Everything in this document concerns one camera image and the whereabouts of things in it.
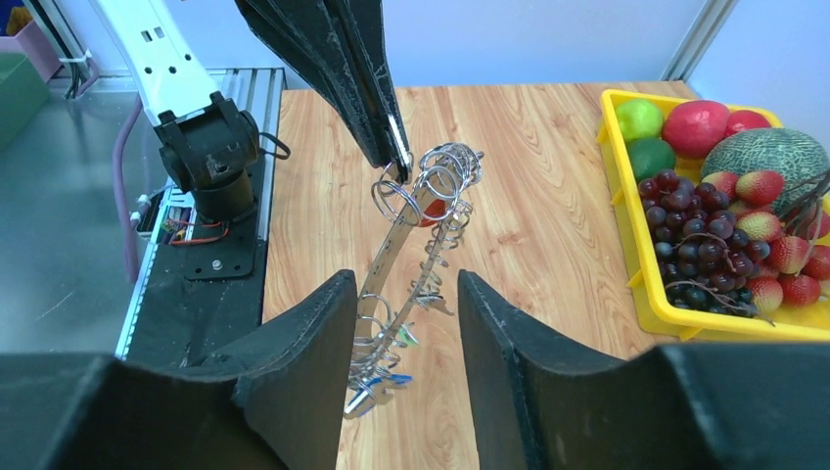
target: green bin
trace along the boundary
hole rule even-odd
[[[24,54],[0,53],[0,151],[49,99],[49,88]]]

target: brown object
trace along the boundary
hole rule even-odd
[[[24,26],[31,23],[31,13],[26,7],[12,7],[12,13],[9,15],[9,22],[6,24],[6,35],[14,36],[21,32]]]
[[[509,302],[603,353],[628,358],[656,341],[637,324],[599,148],[606,88],[694,98],[680,82],[398,89],[416,160],[456,140],[484,151],[484,179],[464,245],[437,268],[456,309],[456,276],[476,271]],[[334,110],[316,93],[283,93],[264,319],[299,303],[340,268],[358,285],[390,229],[366,164]],[[426,257],[430,229],[413,231],[387,282],[400,307]],[[413,310],[421,346],[402,352],[409,389],[363,418],[345,421],[338,468],[478,469],[458,318]]]

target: green fruit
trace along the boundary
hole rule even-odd
[[[654,103],[648,100],[631,100],[615,109],[620,124],[622,140],[630,142],[645,137],[659,137],[666,118]]]
[[[629,143],[628,159],[634,179],[639,183],[646,178],[653,178],[664,169],[674,169],[676,158],[668,142],[656,137],[646,137]]]
[[[758,169],[769,169],[784,176],[784,192],[772,203],[772,210],[778,213],[815,188],[810,183],[792,189],[830,170],[830,159],[818,141],[799,130],[750,129],[717,144],[704,160],[701,178],[717,171],[732,171],[741,176]]]

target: green apple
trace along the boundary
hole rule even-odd
[[[660,108],[643,99],[622,103],[615,109],[615,114],[620,124],[622,140],[625,142],[646,137],[660,137],[665,122]]]

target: bunch of grapes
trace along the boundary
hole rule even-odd
[[[695,187],[665,169],[638,186],[669,302],[678,308],[756,317],[747,279],[760,272],[769,245],[735,227],[729,196]]]

